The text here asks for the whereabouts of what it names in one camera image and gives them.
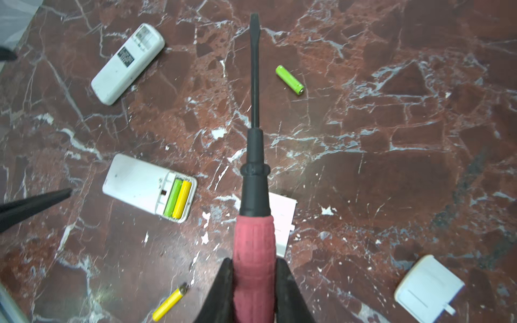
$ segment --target white remote control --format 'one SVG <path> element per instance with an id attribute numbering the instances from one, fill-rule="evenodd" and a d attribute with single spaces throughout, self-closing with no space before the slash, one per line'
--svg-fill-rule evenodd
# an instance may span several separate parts
<path id="1" fill-rule="evenodd" d="M 92 80 L 99 100 L 112 105 L 165 46 L 160 33 L 142 24 Z"/>

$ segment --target pink rubber grip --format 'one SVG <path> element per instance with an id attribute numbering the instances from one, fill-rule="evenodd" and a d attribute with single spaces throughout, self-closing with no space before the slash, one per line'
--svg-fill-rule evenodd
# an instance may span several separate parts
<path id="1" fill-rule="evenodd" d="M 275 264 L 273 217 L 238 216 L 233 244 L 235 322 L 273 322 Z"/>

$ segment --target brown marble countertop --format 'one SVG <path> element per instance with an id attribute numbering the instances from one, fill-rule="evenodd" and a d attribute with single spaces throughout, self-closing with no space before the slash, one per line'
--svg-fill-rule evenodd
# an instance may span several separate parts
<path id="1" fill-rule="evenodd" d="M 270 191 L 298 200 L 286 259 L 315 319 L 414 322 L 393 293 L 433 254 L 466 284 L 439 322 L 515 322 L 512 0 L 45 0 L 0 75 L 0 198 L 74 193 L 0 235 L 22 310 L 149 322 L 188 282 L 164 320 L 193 321 L 232 253 L 251 11 Z M 165 49 L 102 105 L 90 81 L 144 22 Z M 197 178 L 185 223 L 102 194 L 120 152 Z"/>

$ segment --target red screwdriver handle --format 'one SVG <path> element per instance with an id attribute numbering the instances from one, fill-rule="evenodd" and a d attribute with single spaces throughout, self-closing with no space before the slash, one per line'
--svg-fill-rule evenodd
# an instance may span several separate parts
<path id="1" fill-rule="evenodd" d="M 275 264 L 273 217 L 238 216 L 233 244 L 235 322 L 273 322 Z"/>

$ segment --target green battery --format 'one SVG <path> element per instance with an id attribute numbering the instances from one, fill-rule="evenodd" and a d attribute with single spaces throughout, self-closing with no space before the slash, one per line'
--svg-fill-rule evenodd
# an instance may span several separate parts
<path id="1" fill-rule="evenodd" d="M 169 195 L 169 200 L 167 201 L 167 205 L 165 206 L 165 211 L 163 215 L 170 218 L 172 216 L 172 212 L 174 211 L 174 206 L 176 206 L 176 202 L 178 201 L 179 192 L 181 190 L 181 185 L 183 181 L 181 179 L 175 179 L 174 184 L 172 184 L 171 194 Z"/>
<path id="2" fill-rule="evenodd" d="M 300 95 L 303 93 L 303 84 L 301 84 L 288 70 L 285 69 L 282 65 L 277 67 L 277 75 L 285 82 L 287 85 L 293 89 L 293 91 Z"/>

